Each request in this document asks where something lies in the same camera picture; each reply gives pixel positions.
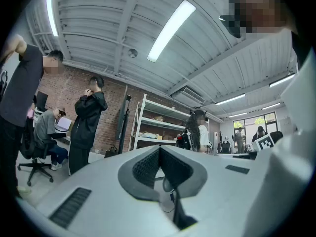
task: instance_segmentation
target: shoe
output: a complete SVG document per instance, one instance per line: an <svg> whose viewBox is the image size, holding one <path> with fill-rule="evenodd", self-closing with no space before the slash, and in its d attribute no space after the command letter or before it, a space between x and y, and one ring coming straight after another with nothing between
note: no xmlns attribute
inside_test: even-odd
<svg viewBox="0 0 316 237"><path fill-rule="evenodd" d="M56 171L57 169L60 169L63 165L57 163L56 165L52 164L51 165L51 170Z"/></svg>
<svg viewBox="0 0 316 237"><path fill-rule="evenodd" d="M31 189L29 187L24 187L24 186L17 186L16 187L18 192L21 194L29 194L31 193Z"/></svg>

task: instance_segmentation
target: person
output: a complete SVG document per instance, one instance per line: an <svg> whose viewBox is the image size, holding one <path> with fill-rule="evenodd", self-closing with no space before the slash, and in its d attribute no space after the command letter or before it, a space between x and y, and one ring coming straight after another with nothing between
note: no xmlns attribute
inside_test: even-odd
<svg viewBox="0 0 316 237"><path fill-rule="evenodd" d="M241 133L241 131L242 131L242 127L239 127L238 132L236 133L236 136L234 139L237 142L237 153L238 154L243 154L245 151L245 145L243 143L244 135Z"/></svg>
<svg viewBox="0 0 316 237"><path fill-rule="evenodd" d="M55 121L66 115L64 107L58 107L52 110L47 110L38 119L35 130L34 140L35 146L44 149L45 144L51 142L52 139L64 138L70 136L70 132L56 133ZM65 148L59 147L57 144L52 144L47 152L51 158L51 169L56 171L62 167L63 160L67 157L68 151Z"/></svg>
<svg viewBox="0 0 316 237"><path fill-rule="evenodd" d="M243 30L246 33L277 33L283 28L289 29L300 69L311 50L310 38L304 30L313 27L306 20L309 6L303 4L296 0L229 0L229 14L221 15L220 20L236 38L241 37Z"/></svg>
<svg viewBox="0 0 316 237"><path fill-rule="evenodd" d="M189 117L185 130L191 133L192 151L207 153L209 136L205 126L205 111L196 110Z"/></svg>
<svg viewBox="0 0 316 237"><path fill-rule="evenodd" d="M71 131L69 150L69 170L73 174L88 164L90 149L102 111L108 108L104 99L101 77L91 77L90 89L75 103L77 118Z"/></svg>
<svg viewBox="0 0 316 237"><path fill-rule="evenodd" d="M263 136L265 136L265 135L267 135L267 133L265 132L265 130L263 129L262 126L259 126L259 127L258 127L258 131L257 131L256 134L252 137L252 141L251 141L251 142L254 142L255 140L257 140L257 139L259 139L259 138L261 138L261 137L263 137Z"/></svg>
<svg viewBox="0 0 316 237"><path fill-rule="evenodd" d="M19 54L20 63L0 102L0 174L9 192L19 196L15 164L27 113L43 73L63 72L63 54L54 50L42 56L38 47L13 35L3 47L0 62L5 63L14 52Z"/></svg>

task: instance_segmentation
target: fluorescent light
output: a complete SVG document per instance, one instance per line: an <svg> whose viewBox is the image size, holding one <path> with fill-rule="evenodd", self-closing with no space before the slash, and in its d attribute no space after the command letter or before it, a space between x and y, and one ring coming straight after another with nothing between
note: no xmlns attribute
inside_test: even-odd
<svg viewBox="0 0 316 237"><path fill-rule="evenodd" d="M195 11L195 7L188 1L184 0L175 10L168 22L162 29L158 38L156 39L152 49L150 50L147 59L155 62L160 56L161 52L168 44L172 36L180 28L184 21Z"/></svg>
<svg viewBox="0 0 316 237"><path fill-rule="evenodd" d="M240 116L240 115L245 115L245 114L247 114L247 113L240 113L240 114L232 115L232 116L229 116L229 117L232 118L232 117L236 117L236 116Z"/></svg>
<svg viewBox="0 0 316 237"><path fill-rule="evenodd" d="M242 97L244 97L244 96L245 96L245 93L242 94L242 95L239 95L239 96L237 96L237 97L233 97L233 98L227 99L227 100L225 100L225 101L218 102L218 103L216 103L215 105L225 104L225 103L231 102L231 101L233 101L233 100L236 100L236 99L238 99L238 98L242 98Z"/></svg>
<svg viewBox="0 0 316 237"><path fill-rule="evenodd" d="M52 0L46 0L47 13L50 22L50 27L54 36L58 36L55 21L54 21L54 13L53 13L53 2Z"/></svg>
<svg viewBox="0 0 316 237"><path fill-rule="evenodd" d="M285 82L285 81L287 81L287 80L290 80L290 79L292 79L294 76L295 76L295 74L291 74L290 76L287 76L287 77L284 77L284 78L282 78L282 79L280 79L280 80L277 80L277 81L275 81L275 82L272 82L272 83L269 84L269 87L271 88L271 87L276 86L276 85L278 85L278 84L280 84L280 83L283 83L283 82Z"/></svg>
<svg viewBox="0 0 316 237"><path fill-rule="evenodd" d="M271 107L277 106L277 105L279 105L279 104L281 104L281 103L277 103L277 104L275 104L275 105L270 105L270 106L268 106L268 107L262 108L262 110L265 110L265 109L268 109L268 108L271 108Z"/></svg>

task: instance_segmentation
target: hand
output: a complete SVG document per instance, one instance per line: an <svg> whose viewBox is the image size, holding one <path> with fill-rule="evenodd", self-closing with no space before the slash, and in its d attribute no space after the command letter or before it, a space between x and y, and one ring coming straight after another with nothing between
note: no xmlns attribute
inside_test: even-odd
<svg viewBox="0 0 316 237"><path fill-rule="evenodd" d="M86 89L86 90L84 91L84 94L85 94L86 96L91 96L93 93L91 92L91 89Z"/></svg>

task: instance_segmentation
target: cable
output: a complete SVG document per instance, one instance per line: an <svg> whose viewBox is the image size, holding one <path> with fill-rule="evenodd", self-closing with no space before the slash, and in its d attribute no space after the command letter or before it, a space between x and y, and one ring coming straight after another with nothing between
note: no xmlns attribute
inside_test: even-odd
<svg viewBox="0 0 316 237"><path fill-rule="evenodd" d="M172 209L171 211L164 211L164 212L166 212L166 213L172 212L172 211L174 210L174 208L175 208L175 207L173 207L173 209Z"/></svg>
<svg viewBox="0 0 316 237"><path fill-rule="evenodd" d="M173 193L170 194L170 199L171 199L171 201L172 201L173 204L174 204L174 195L173 195ZM163 211L166 212L166 213L169 213L169 212L172 212L175 207L176 207L176 206L175 206L175 204L174 204L174 207L173 207L173 209L172 209L171 211L164 211L164 210L163 210Z"/></svg>

